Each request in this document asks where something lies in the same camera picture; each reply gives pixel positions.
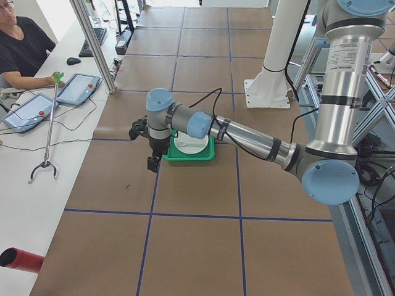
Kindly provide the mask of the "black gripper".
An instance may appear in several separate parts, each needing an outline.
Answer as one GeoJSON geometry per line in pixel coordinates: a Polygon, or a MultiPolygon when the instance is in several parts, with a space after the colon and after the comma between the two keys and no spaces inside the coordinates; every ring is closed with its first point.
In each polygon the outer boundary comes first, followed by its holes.
{"type": "Polygon", "coordinates": [[[163,155],[167,155],[168,152],[168,138],[165,139],[149,139],[149,145],[152,149],[152,154],[155,156],[150,156],[147,159],[147,168],[152,172],[158,172],[160,165],[160,158],[163,155]]]}

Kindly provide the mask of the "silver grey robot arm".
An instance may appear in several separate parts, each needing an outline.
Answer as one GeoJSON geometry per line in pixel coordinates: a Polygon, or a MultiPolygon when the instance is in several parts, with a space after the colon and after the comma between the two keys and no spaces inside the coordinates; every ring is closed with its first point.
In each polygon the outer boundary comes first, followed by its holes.
{"type": "Polygon", "coordinates": [[[144,134],[152,149],[148,168],[157,171],[173,131],[197,139],[212,136],[279,164],[300,180],[317,202],[347,202],[360,185],[352,136],[362,105],[371,46],[384,33],[393,6],[393,1],[320,1],[317,30],[330,49],[315,135],[307,145],[283,142],[213,112],[184,106],[173,100],[170,91],[156,88],[146,96],[144,134]]]}

